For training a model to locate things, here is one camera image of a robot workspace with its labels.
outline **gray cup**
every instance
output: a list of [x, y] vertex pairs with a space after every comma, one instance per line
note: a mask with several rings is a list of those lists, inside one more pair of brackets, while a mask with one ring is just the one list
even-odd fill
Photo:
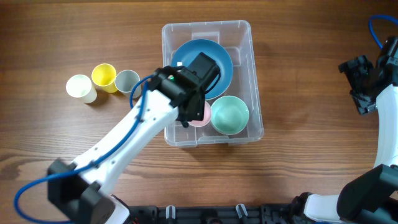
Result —
[[[139, 82], [139, 75], [132, 70], [123, 70], [119, 72], [116, 76], [114, 84], [116, 88], [125, 94], [127, 97], [130, 97], [131, 90], [134, 86]], [[133, 94], [133, 98], [137, 98], [141, 94], [141, 86], [136, 88], [136, 91]]]

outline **cup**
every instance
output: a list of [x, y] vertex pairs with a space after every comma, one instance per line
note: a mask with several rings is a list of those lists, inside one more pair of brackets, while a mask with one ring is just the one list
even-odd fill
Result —
[[92, 103], [97, 98], [97, 91], [85, 75], [72, 76], [67, 82], [67, 92], [84, 103]]
[[238, 134], [248, 121], [248, 106], [238, 97], [223, 96], [211, 106], [211, 124], [221, 134]]
[[114, 69], [110, 64], [103, 63], [101, 65], [97, 65], [91, 74], [91, 78], [95, 85], [98, 85], [108, 93], [114, 93], [118, 90], [114, 84], [116, 69]]
[[[116, 76], [114, 84], [116, 88], [127, 97], [130, 97], [131, 90], [139, 82], [139, 75], [132, 70], [124, 70]], [[141, 94], [141, 86], [138, 86], [133, 94], [133, 98], [137, 98]]]
[[211, 120], [211, 107], [210, 104], [205, 102], [205, 112], [203, 114], [203, 121], [189, 121], [188, 124], [200, 128], [208, 124]]

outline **pink object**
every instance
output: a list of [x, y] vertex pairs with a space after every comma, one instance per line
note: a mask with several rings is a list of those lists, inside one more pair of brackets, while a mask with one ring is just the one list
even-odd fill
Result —
[[188, 122], [194, 127], [200, 128], [208, 124], [211, 120], [211, 107], [210, 104], [205, 102], [205, 113], [203, 114], [203, 121], [190, 121]]

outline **storage box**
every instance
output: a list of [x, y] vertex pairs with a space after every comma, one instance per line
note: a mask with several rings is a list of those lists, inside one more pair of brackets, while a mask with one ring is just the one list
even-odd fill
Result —
[[[249, 122], [240, 133], [226, 136], [216, 131], [211, 122], [201, 128], [184, 128], [176, 121], [165, 128], [166, 142], [171, 146], [195, 147], [199, 144], [244, 144], [260, 140], [264, 135], [264, 128], [250, 24], [246, 21], [167, 24], [162, 29], [163, 66], [170, 65], [174, 53], [181, 45], [194, 39], [213, 40], [223, 46], [231, 56], [233, 80], [219, 97], [231, 95], [242, 99], [249, 108]], [[208, 100], [209, 104], [212, 105], [219, 97]]]

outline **yellow cup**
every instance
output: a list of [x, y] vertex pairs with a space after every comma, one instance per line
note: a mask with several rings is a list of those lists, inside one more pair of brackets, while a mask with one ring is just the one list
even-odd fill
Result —
[[97, 65], [91, 74], [91, 79], [95, 85], [98, 85], [108, 93], [114, 93], [118, 90], [114, 84], [114, 80], [116, 79], [116, 69], [114, 69], [110, 64], [104, 63]]

